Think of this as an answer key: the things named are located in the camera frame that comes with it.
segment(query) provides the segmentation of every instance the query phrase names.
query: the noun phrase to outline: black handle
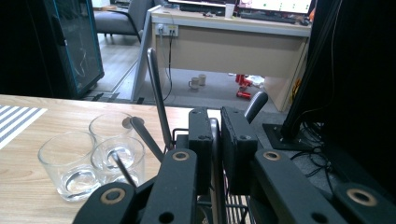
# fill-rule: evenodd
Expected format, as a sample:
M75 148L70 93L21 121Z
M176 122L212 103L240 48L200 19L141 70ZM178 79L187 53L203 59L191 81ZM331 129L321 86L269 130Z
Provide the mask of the black handle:
M250 104L245 111L245 118L247 119L248 123L256 118L256 115L262 109L262 107L267 103L268 95L263 91L257 92L250 101Z
M134 127L134 129L137 131L137 133L140 135L140 137L142 137L143 141L145 141L146 145L148 145L148 148L158 159L158 161L162 162L163 152L158 147L157 143L155 143L154 139L151 137L151 134L149 134L149 131L146 129L145 125L143 124L142 119L138 117L132 117L131 124Z

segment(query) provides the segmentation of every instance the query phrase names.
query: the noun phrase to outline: red can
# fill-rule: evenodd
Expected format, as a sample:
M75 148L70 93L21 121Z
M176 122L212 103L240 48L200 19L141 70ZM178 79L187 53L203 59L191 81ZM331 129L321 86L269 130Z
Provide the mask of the red can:
M249 100L250 100L250 98L251 98L251 94L250 94L249 92L245 92L245 91L238 91L238 92L236 93L236 96L237 96L237 97L246 98L246 99L249 99Z

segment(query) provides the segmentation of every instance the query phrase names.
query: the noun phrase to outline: desk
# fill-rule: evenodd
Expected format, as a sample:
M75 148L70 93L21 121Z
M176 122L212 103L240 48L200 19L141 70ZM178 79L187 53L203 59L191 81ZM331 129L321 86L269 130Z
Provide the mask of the desk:
M155 24L178 25L171 67L265 77L264 88L279 111L286 109L292 84L304 71L311 27L270 21L206 18L200 13L159 7L150 12L152 44L163 71L169 37Z
M0 95L0 105L47 108L35 122L0 149L0 223L71 223L84 202L64 201L37 158L40 147L52 136L69 131L88 131L98 115L122 111L145 120L145 126L164 147L157 109L152 105L122 105L99 102ZM167 107L171 129L188 128L188 108ZM219 111L208 111L219 118ZM146 147L146 178L154 177L160 163Z

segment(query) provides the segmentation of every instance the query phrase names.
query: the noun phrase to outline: power outlet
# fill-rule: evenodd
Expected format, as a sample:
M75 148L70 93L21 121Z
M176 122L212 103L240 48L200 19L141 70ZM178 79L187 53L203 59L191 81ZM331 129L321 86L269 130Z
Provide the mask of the power outlet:
M156 23L155 24L155 35L178 36L178 25Z

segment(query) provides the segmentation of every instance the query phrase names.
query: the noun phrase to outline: striped placemat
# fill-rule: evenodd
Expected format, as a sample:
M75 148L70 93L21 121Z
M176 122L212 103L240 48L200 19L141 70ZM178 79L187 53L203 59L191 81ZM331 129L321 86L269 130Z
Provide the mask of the striped placemat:
M46 111L46 108L0 105L0 149Z

